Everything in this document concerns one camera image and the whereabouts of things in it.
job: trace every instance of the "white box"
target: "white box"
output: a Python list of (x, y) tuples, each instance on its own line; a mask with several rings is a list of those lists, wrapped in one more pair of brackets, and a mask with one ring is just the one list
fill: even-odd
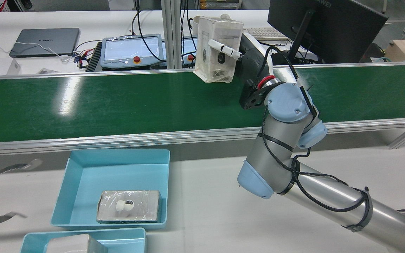
[(0, 76), (12, 76), (20, 73), (21, 67), (13, 58), (0, 59)]
[(52, 238), (46, 253), (107, 253), (108, 249), (88, 234)]
[(204, 82), (231, 82), (236, 59), (209, 47), (209, 40), (218, 41), (238, 50), (243, 32), (243, 23), (231, 19), (200, 16), (195, 70)]

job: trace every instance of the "monitor stand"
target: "monitor stand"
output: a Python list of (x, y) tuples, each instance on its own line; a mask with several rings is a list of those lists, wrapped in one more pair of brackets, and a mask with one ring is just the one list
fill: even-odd
[[(296, 37), (293, 41), (293, 45), (291, 46), (290, 50), (282, 51), (284, 55), (290, 60), (292, 64), (298, 64), (298, 60), (296, 58), (296, 54), (298, 53), (299, 47), (301, 46), (302, 39), (306, 34), (307, 27), (309, 26), (310, 20), (314, 15), (315, 10), (309, 9), (306, 11), (304, 15), (304, 19), (302, 19), (301, 25), (298, 27), (292, 27), (292, 30), (296, 31)], [(272, 55), (273, 58), (273, 65), (286, 65), (287, 61), (283, 58), (280, 54)]]

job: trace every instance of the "black monitor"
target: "black monitor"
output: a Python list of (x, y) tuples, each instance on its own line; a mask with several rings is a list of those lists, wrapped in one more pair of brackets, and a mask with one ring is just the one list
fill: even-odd
[(353, 0), (271, 0), (268, 23), (325, 63), (357, 63), (387, 17)]

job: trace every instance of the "light blue joint cover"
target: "light blue joint cover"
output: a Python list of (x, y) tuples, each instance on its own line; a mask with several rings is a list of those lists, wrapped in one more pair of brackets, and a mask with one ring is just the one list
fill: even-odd
[(273, 189), (246, 160), (243, 161), (237, 181), (247, 191), (267, 200), (274, 193)]
[(309, 131), (301, 135), (301, 138), (299, 138), (298, 140), (297, 146), (300, 149), (308, 149), (320, 142), (326, 136), (326, 134), (328, 134), (328, 129), (320, 120), (320, 122), (314, 125)]
[(281, 122), (295, 122), (310, 113), (301, 90), (295, 83), (283, 83), (267, 96), (268, 110), (273, 118)]

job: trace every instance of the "black rubber strap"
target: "black rubber strap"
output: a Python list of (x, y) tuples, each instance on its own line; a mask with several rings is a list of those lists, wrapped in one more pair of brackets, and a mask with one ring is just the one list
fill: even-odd
[[(300, 166), (299, 161), (296, 161), (296, 171), (297, 172), (301, 171), (301, 166)], [(278, 194), (281, 196), (286, 195), (294, 185), (295, 185), (295, 178), (292, 176), (291, 181), (288, 183), (288, 186), (283, 191), (279, 192)]]
[(281, 142), (280, 140), (275, 139), (269, 135), (264, 135), (263, 133), (259, 133), (257, 136), (265, 138), (266, 140), (272, 141), (272, 142), (276, 143), (277, 145), (280, 145), (280, 146), (288, 149), (290, 152), (293, 152), (293, 148), (287, 143)]
[(359, 221), (359, 223), (355, 225), (350, 225), (350, 226), (342, 226), (347, 230), (350, 230), (351, 232), (360, 232), (362, 229), (368, 225), (368, 223), (371, 220), (371, 217), (373, 216), (373, 203), (371, 202), (371, 197), (370, 193), (366, 190), (361, 190), (361, 189), (356, 189), (353, 188), (356, 191), (360, 191), (361, 194), (365, 194), (365, 213), (362, 219)]

